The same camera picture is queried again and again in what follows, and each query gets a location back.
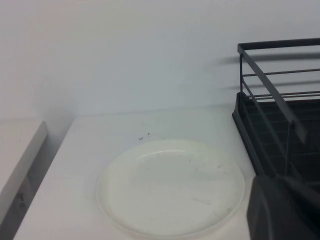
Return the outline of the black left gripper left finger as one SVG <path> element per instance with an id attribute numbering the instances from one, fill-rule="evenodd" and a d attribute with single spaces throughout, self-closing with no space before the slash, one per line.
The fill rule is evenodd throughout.
<path id="1" fill-rule="evenodd" d="M 277 178 L 254 177 L 246 217 L 252 240 L 320 238 L 320 199 L 302 198 Z"/>

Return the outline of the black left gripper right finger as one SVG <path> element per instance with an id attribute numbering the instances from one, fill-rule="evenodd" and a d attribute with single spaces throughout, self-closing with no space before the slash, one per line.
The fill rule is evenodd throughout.
<path id="1" fill-rule="evenodd" d="M 304 184 L 303 182 L 291 177 L 278 177 L 277 180 L 293 194 L 296 194 L 306 200 L 319 200 L 320 194 Z"/>

